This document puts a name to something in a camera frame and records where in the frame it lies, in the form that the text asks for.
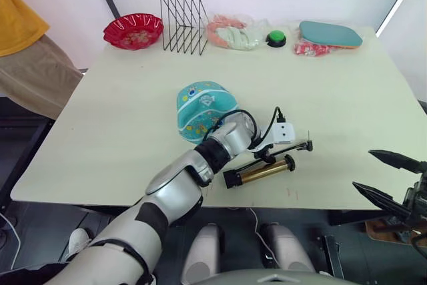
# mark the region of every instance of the red plastic bowl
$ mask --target red plastic bowl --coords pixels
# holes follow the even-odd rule
[[[136,50],[155,43],[162,31],[160,18],[150,13],[132,13],[112,21],[104,29],[104,40],[119,48]]]

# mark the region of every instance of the white cable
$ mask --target white cable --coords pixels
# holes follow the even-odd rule
[[[252,214],[255,216],[255,235],[258,236],[258,238],[261,240],[261,243],[267,248],[267,250],[270,252],[270,254],[273,257],[274,262],[278,265],[278,267],[280,268],[280,264],[278,262],[278,260],[276,259],[276,255],[274,255],[272,249],[270,247],[268,247],[268,245],[266,244],[266,242],[264,241],[264,239],[262,238],[261,234],[258,233],[257,229],[258,229],[258,217],[256,216],[256,213],[254,212],[253,209],[248,208],[248,210],[250,210],[252,212]]]
[[[12,270],[13,267],[15,266],[15,262],[18,257],[19,251],[21,250],[21,239],[19,238],[18,233],[16,232],[16,229],[13,227],[12,223],[2,213],[0,213],[0,216],[9,224],[18,241],[18,248],[16,249],[15,257],[13,258],[12,265],[11,265],[11,270]]]

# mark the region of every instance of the khaki pants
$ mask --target khaki pants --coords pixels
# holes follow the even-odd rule
[[[46,35],[28,48],[0,57],[0,92],[52,119],[57,119],[82,77]]]

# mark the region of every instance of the yellow shirt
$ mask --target yellow shirt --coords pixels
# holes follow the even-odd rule
[[[0,0],[0,57],[29,47],[48,29],[22,0]]]

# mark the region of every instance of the gold cylinder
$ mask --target gold cylinder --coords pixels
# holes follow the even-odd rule
[[[252,182],[253,180],[258,180],[268,175],[280,173],[287,169],[288,164],[286,163],[286,160],[280,160],[274,164],[268,164],[262,168],[258,168],[257,170],[240,174],[240,177],[242,178],[242,184],[246,184],[248,182]]]

